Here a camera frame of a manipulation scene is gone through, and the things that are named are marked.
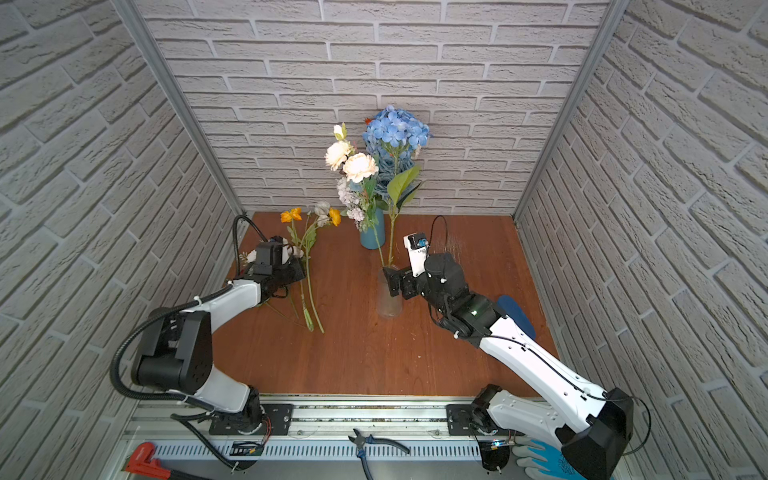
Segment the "cream peony flower stem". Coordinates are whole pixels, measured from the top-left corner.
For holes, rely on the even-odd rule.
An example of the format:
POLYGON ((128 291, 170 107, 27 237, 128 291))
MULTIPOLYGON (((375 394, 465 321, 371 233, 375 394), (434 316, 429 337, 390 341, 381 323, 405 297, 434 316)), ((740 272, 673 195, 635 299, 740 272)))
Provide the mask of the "cream peony flower stem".
MULTIPOLYGON (((364 208, 366 210, 366 225, 374 224, 374 215, 377 209, 381 209, 381 195, 376 191, 379 167, 372 155, 358 150, 348 138, 348 130, 345 123, 333 126, 335 141, 327 148, 324 160, 331 171, 346 177, 348 180, 359 183, 363 187, 364 208)), ((385 265, 383 249, 378 252, 381 266, 385 265)))

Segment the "clear ribbed glass vase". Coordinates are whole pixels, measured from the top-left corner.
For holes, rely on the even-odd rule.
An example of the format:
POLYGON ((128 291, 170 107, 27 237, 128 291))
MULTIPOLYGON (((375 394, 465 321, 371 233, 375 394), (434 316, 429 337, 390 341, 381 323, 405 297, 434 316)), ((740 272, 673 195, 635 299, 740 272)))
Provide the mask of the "clear ribbed glass vase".
POLYGON ((403 299, 400 295, 392 296, 385 271, 380 269, 377 274, 376 311, 382 318, 396 318, 403 310, 403 299))

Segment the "white lilac flower bouquet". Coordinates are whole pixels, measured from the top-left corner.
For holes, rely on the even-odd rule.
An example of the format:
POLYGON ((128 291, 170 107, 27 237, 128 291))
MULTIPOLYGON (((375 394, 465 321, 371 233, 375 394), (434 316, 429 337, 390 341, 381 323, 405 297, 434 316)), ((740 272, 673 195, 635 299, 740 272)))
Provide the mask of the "white lilac flower bouquet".
POLYGON ((346 177, 341 177, 337 182, 337 194, 344 207, 344 215, 354 221, 360 232, 366 231, 368 226, 366 225, 363 187, 346 177))

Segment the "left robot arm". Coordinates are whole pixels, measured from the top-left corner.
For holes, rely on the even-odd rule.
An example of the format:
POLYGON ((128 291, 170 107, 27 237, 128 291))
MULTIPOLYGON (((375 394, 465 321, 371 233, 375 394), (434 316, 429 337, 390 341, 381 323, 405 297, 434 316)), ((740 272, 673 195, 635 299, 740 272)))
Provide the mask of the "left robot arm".
POLYGON ((276 236, 248 254, 245 273, 190 305, 157 309, 141 333, 131 370, 135 385, 169 394, 227 419, 241 433, 262 424, 258 391, 214 365, 213 334, 240 313, 305 278, 296 248, 276 236))

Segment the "blue hydrangea flower stem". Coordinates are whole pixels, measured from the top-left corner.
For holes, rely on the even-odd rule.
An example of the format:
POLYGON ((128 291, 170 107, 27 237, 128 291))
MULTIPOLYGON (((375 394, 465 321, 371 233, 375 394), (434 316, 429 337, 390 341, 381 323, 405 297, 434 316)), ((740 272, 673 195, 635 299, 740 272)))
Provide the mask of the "blue hydrangea flower stem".
POLYGON ((389 219, 389 240, 381 258, 384 267, 394 265, 396 222, 421 186, 416 160, 431 137, 427 123, 393 105, 377 113, 363 133, 366 151, 378 166, 373 192, 389 219))

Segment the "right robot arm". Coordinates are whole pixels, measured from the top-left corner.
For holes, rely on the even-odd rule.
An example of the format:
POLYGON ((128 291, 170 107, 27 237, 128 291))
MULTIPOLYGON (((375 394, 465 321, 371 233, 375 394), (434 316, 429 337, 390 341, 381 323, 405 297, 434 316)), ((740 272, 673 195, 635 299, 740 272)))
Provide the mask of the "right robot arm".
POLYGON ((418 249, 410 257, 407 268, 384 268, 390 294, 425 300, 440 314, 439 327, 498 360, 541 397, 529 401, 488 386, 474 402, 483 430, 522 433, 557 448, 584 478, 610 478, 633 436, 631 396, 561 363, 497 303, 471 291, 451 254, 418 249))

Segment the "yellow white poppy stem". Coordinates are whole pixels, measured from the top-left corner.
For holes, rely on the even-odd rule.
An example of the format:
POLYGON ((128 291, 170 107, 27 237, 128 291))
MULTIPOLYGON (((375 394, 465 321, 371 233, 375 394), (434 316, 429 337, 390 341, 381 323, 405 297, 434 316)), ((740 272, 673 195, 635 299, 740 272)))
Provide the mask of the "yellow white poppy stem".
POLYGON ((300 260, 305 278, 300 281, 300 298, 306 327, 310 332, 318 329, 325 333, 315 304, 311 279, 311 250, 317 242, 318 232, 329 225, 339 226, 340 211, 328 202, 320 201, 311 210, 302 212, 295 207, 280 214, 280 221, 286 225, 289 233, 289 245, 292 255, 300 260))

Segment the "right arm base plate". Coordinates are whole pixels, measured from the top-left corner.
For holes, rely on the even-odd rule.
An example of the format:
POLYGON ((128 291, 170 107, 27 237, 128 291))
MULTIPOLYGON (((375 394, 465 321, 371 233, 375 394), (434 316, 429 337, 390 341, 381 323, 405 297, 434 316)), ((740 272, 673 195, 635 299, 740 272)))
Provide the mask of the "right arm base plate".
POLYGON ((502 429, 487 414, 475 412, 471 404, 448 404, 445 407, 449 436, 504 437, 522 436, 516 430, 502 429))

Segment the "teal ceramic vase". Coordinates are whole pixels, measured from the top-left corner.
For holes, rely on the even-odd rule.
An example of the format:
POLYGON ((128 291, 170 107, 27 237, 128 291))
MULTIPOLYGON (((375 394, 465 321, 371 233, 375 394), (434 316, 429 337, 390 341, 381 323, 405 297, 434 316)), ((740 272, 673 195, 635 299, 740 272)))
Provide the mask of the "teal ceramic vase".
POLYGON ((365 231, 360 232, 360 243, 368 250, 377 250, 386 242, 386 228, 384 212, 377 209, 374 215, 374 224, 365 231))

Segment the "white pink flower bunch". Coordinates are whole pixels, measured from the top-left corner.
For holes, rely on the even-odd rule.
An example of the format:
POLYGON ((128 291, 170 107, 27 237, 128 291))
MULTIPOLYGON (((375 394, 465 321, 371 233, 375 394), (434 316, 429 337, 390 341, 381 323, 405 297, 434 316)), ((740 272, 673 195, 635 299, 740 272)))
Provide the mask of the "white pink flower bunch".
POLYGON ((298 246, 280 236, 260 242, 254 249, 240 254, 240 260, 244 264, 256 262, 283 265, 289 263, 293 258, 302 259, 303 257, 304 253, 298 246))

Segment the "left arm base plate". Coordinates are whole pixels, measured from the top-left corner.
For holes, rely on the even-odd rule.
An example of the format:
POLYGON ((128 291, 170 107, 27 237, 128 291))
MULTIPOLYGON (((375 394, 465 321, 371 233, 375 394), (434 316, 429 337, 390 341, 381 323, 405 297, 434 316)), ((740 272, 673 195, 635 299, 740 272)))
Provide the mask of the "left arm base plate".
POLYGON ((255 412, 218 413, 211 420, 209 434, 213 436, 272 436, 288 434, 294 406, 290 403, 260 404, 255 412))

